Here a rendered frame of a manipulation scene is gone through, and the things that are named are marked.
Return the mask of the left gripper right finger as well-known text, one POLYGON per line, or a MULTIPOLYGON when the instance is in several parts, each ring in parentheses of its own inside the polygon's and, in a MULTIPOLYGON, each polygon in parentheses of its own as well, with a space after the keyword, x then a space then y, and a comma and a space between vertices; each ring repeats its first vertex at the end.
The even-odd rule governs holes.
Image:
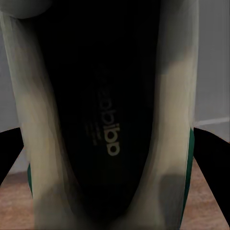
POLYGON ((230 143, 194 127, 194 157, 230 226, 230 143))

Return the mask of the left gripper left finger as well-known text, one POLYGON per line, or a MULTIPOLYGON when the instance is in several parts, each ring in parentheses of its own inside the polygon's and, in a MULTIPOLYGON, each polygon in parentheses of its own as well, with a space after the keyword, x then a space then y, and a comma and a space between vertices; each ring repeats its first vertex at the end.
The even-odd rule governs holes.
POLYGON ((20 127, 0 133, 0 185, 23 147, 20 127))

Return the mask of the gym shoe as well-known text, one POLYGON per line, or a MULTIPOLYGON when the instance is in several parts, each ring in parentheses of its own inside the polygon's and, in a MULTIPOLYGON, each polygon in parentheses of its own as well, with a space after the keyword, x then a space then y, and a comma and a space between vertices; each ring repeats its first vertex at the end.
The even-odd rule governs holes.
POLYGON ((0 0, 35 230, 180 230, 198 0, 0 0))

